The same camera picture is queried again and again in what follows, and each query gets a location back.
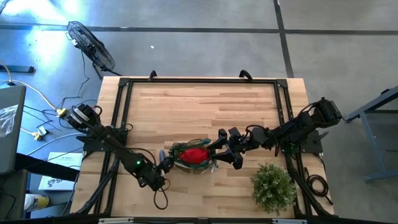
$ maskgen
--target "white cable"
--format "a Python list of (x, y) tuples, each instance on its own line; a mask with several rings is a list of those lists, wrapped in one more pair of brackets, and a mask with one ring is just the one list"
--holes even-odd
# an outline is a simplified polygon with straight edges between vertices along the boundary
[(0, 60), (0, 63), (2, 63), (4, 68), (6, 68), (6, 70), (7, 70), (8, 77), (10, 78), (9, 82), (12, 82), (11, 73), (10, 73), (10, 70), (8, 70), (7, 65), (2, 60)]
[(51, 108), (53, 108), (54, 110), (57, 110), (57, 109), (48, 101), (48, 99), (46, 99), (46, 97), (45, 97), (41, 92), (39, 92), (39, 91), (36, 90), (35, 88), (31, 87), (29, 84), (24, 83), (24, 82), (21, 82), (21, 81), (18, 81), (18, 80), (13, 80), (13, 82), (21, 83), (21, 84), (23, 84), (23, 85), (25, 85), (25, 86), (28, 86), (29, 88), (33, 89), (34, 91), (36, 91), (36, 92), (47, 102), (47, 104), (48, 104)]
[(26, 131), (25, 129), (23, 129), (23, 128), (21, 128), (21, 131), (24, 131), (24, 132), (26, 132), (27, 134), (31, 134), (31, 135), (33, 135), (33, 133), (32, 132), (28, 132), (28, 131)]
[(42, 145), (42, 146), (38, 147), (37, 149), (35, 149), (35, 150), (31, 151), (30, 153), (28, 153), (28, 154), (26, 154), (26, 155), (27, 155), (27, 156), (29, 156), (29, 155), (31, 155), (32, 153), (35, 153), (35, 152), (37, 152), (39, 149), (41, 149), (41, 148), (43, 148), (44, 146), (46, 146), (46, 145), (50, 144), (51, 142), (54, 142), (54, 141), (56, 141), (56, 140), (59, 140), (59, 139), (61, 139), (61, 138), (65, 138), (65, 137), (69, 137), (69, 136), (75, 136), (75, 135), (78, 135), (78, 134), (83, 134), (83, 133), (73, 133), (73, 134), (67, 134), (67, 135), (64, 135), (64, 136), (58, 137), (58, 138), (56, 138), (56, 139), (53, 139), (53, 140), (51, 140), (51, 141), (49, 141), (49, 142), (45, 143), (44, 145)]

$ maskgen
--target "yellow cable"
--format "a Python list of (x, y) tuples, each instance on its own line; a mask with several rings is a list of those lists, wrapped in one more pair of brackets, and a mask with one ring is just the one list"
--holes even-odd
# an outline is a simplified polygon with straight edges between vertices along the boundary
[(55, 107), (49, 102), (48, 99), (46, 99), (46, 97), (45, 97), (41, 92), (39, 92), (39, 91), (36, 90), (35, 88), (31, 87), (29, 84), (24, 83), (24, 82), (21, 82), (21, 81), (18, 81), (18, 80), (13, 80), (13, 82), (21, 83), (21, 84), (23, 84), (23, 85), (25, 85), (25, 86), (28, 86), (29, 88), (33, 89), (34, 91), (36, 91), (36, 92), (47, 102), (47, 104), (48, 104), (51, 108), (53, 108), (54, 110), (56, 110)]
[(6, 68), (6, 70), (7, 70), (8, 77), (10, 78), (9, 82), (12, 82), (11, 73), (10, 73), (10, 70), (8, 70), (7, 65), (2, 60), (0, 60), (0, 63), (2, 63), (4, 68)]
[(33, 133), (32, 132), (28, 132), (28, 131), (26, 131), (25, 129), (23, 129), (23, 128), (21, 128), (21, 131), (24, 131), (24, 132), (26, 132), (26, 133), (28, 133), (28, 134), (31, 134), (31, 135), (33, 135)]

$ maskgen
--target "small shrub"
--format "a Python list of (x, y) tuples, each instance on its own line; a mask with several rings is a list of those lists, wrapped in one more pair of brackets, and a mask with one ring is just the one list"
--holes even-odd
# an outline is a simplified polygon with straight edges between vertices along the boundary
[(296, 188), (284, 168), (274, 164), (260, 164), (259, 170), (250, 178), (253, 185), (252, 196), (265, 212), (285, 212), (294, 204)]

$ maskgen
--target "electric fan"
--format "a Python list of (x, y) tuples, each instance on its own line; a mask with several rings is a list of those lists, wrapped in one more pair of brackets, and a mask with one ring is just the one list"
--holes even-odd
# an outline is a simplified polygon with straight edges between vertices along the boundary
[(99, 41), (82, 23), (71, 21), (67, 25), (67, 30), (74, 46), (93, 62), (94, 68), (94, 65), (96, 65), (104, 72), (122, 76), (113, 71), (115, 62), (111, 54), (105, 49), (104, 43)]

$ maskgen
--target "red object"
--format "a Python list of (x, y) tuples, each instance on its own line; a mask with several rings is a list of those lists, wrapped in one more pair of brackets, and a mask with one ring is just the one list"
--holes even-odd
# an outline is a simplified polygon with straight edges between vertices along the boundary
[(209, 161), (210, 155), (206, 149), (195, 148), (184, 151), (180, 159), (191, 164), (201, 164), (203, 161)]

